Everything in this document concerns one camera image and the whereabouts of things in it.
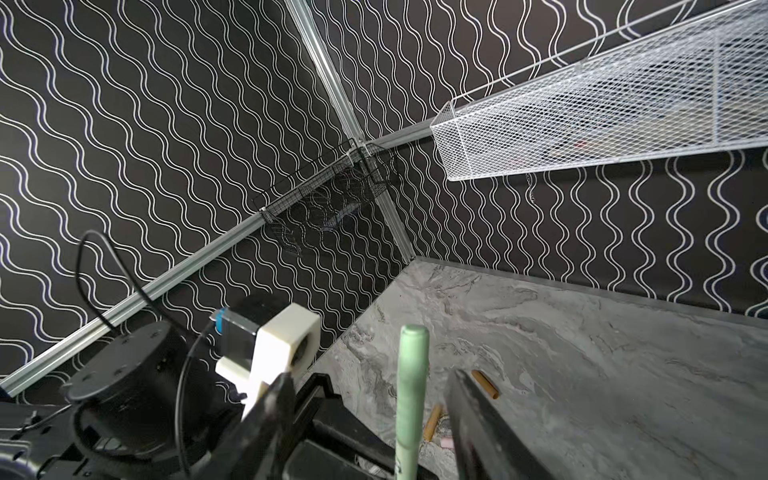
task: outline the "black cylindrical motor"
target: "black cylindrical motor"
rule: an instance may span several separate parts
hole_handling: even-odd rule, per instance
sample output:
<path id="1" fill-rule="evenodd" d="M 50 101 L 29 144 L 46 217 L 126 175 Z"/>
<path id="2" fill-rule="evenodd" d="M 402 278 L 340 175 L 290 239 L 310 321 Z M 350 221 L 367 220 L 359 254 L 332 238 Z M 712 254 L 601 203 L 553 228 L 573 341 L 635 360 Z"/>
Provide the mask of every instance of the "black cylindrical motor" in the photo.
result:
<path id="1" fill-rule="evenodd" d="M 187 345 L 161 321 L 119 336 L 62 386 L 67 399 L 84 403 L 102 438 L 117 439 L 125 453 L 152 458 L 174 446 L 174 404 Z M 184 433 L 195 438 L 213 397 L 214 378 L 193 362 L 184 399 Z"/>

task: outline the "black and white wallpaper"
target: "black and white wallpaper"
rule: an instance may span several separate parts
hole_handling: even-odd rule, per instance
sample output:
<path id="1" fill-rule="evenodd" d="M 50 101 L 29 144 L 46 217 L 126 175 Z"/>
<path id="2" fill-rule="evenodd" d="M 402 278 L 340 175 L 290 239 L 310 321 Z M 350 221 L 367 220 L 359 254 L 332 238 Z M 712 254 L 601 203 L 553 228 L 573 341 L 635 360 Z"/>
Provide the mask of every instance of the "black and white wallpaper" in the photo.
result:
<path id="1" fill-rule="evenodd" d="M 581 57 L 723 2 L 692 0 Z M 371 138 L 671 0 L 310 0 Z M 448 182 L 431 140 L 399 150 L 393 200 L 417 254 L 768 318 L 765 148 Z"/>
<path id="2" fill-rule="evenodd" d="M 280 0 L 0 0 L 0 28 L 0 378 L 91 319 L 73 281 L 85 230 L 107 232 L 148 282 L 343 140 Z M 162 303 L 200 331 L 271 290 L 323 315 L 325 349 L 402 268 L 375 207 L 338 235 L 305 259 L 256 232 Z M 101 246 L 84 272 L 103 310 L 131 293 Z"/>

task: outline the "wire basket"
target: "wire basket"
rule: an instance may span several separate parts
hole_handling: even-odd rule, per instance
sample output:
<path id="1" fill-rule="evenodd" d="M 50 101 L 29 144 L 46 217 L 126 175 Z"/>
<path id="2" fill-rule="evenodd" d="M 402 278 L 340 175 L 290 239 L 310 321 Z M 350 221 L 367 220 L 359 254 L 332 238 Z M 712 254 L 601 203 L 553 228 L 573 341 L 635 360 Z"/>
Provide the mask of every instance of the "wire basket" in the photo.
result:
<path id="1" fill-rule="evenodd" d="M 308 162 L 255 199 L 257 207 L 263 205 L 267 233 L 297 256 L 339 248 L 336 230 L 384 193 L 391 160 L 391 152 L 345 141 Z"/>
<path id="2" fill-rule="evenodd" d="M 533 66 L 438 113 L 431 128 L 449 180 L 768 144 L 768 0 L 725 5 L 459 107 Z"/>

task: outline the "marble surface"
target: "marble surface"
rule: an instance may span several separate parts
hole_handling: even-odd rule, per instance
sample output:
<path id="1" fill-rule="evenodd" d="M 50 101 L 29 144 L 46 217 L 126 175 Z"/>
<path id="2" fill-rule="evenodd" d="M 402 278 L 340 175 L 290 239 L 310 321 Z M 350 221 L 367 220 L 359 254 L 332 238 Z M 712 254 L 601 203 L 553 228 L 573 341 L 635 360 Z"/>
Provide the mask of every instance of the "marble surface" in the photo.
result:
<path id="1" fill-rule="evenodd" d="M 310 371 L 393 445 L 399 330 L 418 323 L 425 421 L 451 369 L 480 369 L 557 478 L 766 478 L 768 330 L 697 313 L 417 260 Z M 439 434 L 421 463 L 457 478 Z"/>

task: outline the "brown tube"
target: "brown tube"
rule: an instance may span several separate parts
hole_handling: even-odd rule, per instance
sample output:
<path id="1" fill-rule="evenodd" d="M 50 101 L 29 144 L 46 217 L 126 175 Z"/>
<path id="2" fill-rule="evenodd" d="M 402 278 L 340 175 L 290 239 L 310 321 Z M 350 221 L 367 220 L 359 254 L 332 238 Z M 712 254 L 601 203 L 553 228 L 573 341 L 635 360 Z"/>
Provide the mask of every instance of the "brown tube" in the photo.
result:
<path id="1" fill-rule="evenodd" d="M 432 414 L 430 414 L 429 420 L 427 420 L 427 426 L 424 427 L 424 440 L 427 442 L 432 441 L 440 415 L 442 415 L 442 405 L 438 403 L 432 408 Z"/>
<path id="2" fill-rule="evenodd" d="M 480 386 L 488 392 L 492 399 L 496 400 L 498 398 L 498 390 L 483 372 L 480 370 L 472 370 L 472 376 L 475 377 L 475 380 L 477 380 Z"/>

